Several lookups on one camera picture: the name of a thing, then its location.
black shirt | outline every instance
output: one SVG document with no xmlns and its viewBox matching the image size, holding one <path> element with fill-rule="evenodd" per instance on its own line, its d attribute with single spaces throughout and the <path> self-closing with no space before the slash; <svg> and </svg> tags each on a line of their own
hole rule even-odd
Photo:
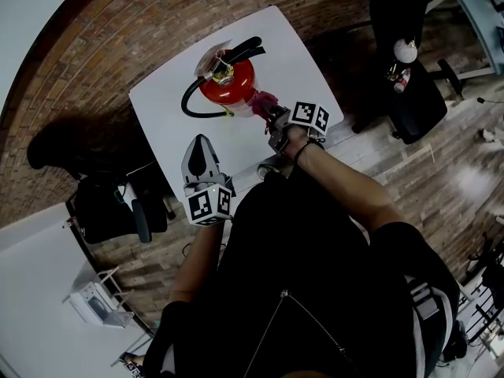
<svg viewBox="0 0 504 378">
<path fill-rule="evenodd" d="M 320 186 L 305 176 L 270 178 L 240 204 L 202 295 L 165 308 L 146 376 L 160 371 L 160 354 L 174 343 L 177 376 L 375 376 L 393 366 L 414 377 L 404 275 L 445 291 L 455 317 L 458 286 L 416 228 L 384 225 L 368 245 Z"/>
</svg>

square table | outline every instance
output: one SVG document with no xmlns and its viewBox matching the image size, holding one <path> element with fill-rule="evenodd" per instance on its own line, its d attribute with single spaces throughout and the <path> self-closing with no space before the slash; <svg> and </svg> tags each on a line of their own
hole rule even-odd
<svg viewBox="0 0 504 378">
<path fill-rule="evenodd" d="M 209 138 L 230 176 L 274 155 L 265 121 L 253 117 L 196 119 L 182 112 L 180 100 L 195 81 L 199 60 L 212 46 L 232 39 L 232 48 L 252 36 L 262 39 L 266 53 L 252 57 L 259 89 L 274 94 L 279 105 L 315 102 L 330 114 L 328 126 L 343 120 L 338 102 L 293 27 L 276 6 L 244 17 L 187 48 L 152 72 L 129 93 L 150 147 L 177 199 L 185 198 L 181 164 L 197 134 Z M 187 105 L 193 112 L 219 112 L 218 105 L 197 90 Z"/>
<path fill-rule="evenodd" d="M 432 0 L 427 5 L 426 13 L 445 0 Z M 504 27 L 504 19 L 497 12 L 491 0 L 457 0 L 471 22 L 474 32 L 478 35 L 481 46 L 490 62 L 490 67 L 457 74 L 458 79 L 500 75 L 504 72 L 504 51 L 501 48 L 497 27 Z"/>
</svg>

cable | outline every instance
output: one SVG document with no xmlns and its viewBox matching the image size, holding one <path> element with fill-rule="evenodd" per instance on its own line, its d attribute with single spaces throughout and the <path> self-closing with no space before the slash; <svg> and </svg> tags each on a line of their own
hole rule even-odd
<svg viewBox="0 0 504 378">
<path fill-rule="evenodd" d="M 504 104 L 504 101 L 488 101 L 487 99 L 483 99 L 481 97 L 478 97 L 476 99 L 480 104 L 484 104 L 485 102 L 490 102 L 492 104 Z"/>
<path fill-rule="evenodd" d="M 187 248 L 188 246 L 191 246 L 191 245 L 192 245 L 192 243 L 186 243 L 186 244 L 184 245 L 184 247 L 182 248 L 182 255 L 183 255 L 184 257 L 186 257 L 186 256 L 187 256 L 187 255 L 186 255 L 186 253 L 185 253 L 184 251 L 186 250 L 186 248 Z"/>
<path fill-rule="evenodd" d="M 183 93 L 182 101 L 180 102 L 180 106 L 182 107 L 182 112 L 184 112 L 189 117 L 197 117 L 199 119 L 208 119 L 211 117 L 226 117 L 233 116 L 231 112 L 225 110 L 224 112 L 212 112 L 212 113 L 196 113 L 192 112 L 187 108 L 187 103 L 189 102 L 189 98 L 195 92 L 200 85 L 205 83 L 205 77 L 198 77 L 193 84 L 189 86 L 186 92 Z"/>
<path fill-rule="evenodd" d="M 148 167 L 149 165 L 151 165 L 151 164 L 153 164 L 154 162 L 157 162 L 157 161 L 158 161 L 158 160 L 151 161 L 151 162 L 149 162 L 149 164 L 144 165 L 143 167 L 140 167 L 140 168 L 135 169 L 134 171 L 128 172 L 128 173 L 126 174 L 126 176 L 130 176 L 132 173 L 137 172 L 137 171 L 139 171 L 140 169 L 144 169 L 145 167 Z"/>
</svg>

black bracelet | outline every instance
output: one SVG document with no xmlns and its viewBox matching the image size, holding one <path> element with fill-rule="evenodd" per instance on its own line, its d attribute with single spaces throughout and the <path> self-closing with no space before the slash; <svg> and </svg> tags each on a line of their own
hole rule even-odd
<svg viewBox="0 0 504 378">
<path fill-rule="evenodd" d="M 315 140 L 315 139 L 312 139 L 311 137 L 308 139 L 308 141 L 306 142 L 306 144 L 301 147 L 298 151 L 298 153 L 295 155 L 294 157 L 294 164 L 297 165 L 298 164 L 298 158 L 299 156 L 301 155 L 301 152 L 306 148 L 306 146 L 308 146 L 309 144 L 317 144 L 322 150 L 324 149 L 324 146 L 322 146 L 322 144 Z"/>
</svg>

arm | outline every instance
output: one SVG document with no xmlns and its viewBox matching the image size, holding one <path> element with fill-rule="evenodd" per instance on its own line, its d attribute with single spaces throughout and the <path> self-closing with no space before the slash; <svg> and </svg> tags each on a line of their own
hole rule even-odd
<svg viewBox="0 0 504 378">
<path fill-rule="evenodd" d="M 199 229 L 175 277 L 168 304 L 192 301 L 207 278 L 217 270 L 223 230 L 224 223 Z"/>
<path fill-rule="evenodd" d="M 291 127 L 286 155 L 294 159 L 306 145 L 306 131 Z M 404 221 L 387 190 L 368 176 L 336 160 L 315 144 L 306 146 L 298 165 L 322 185 L 369 233 L 382 225 Z"/>
</svg>

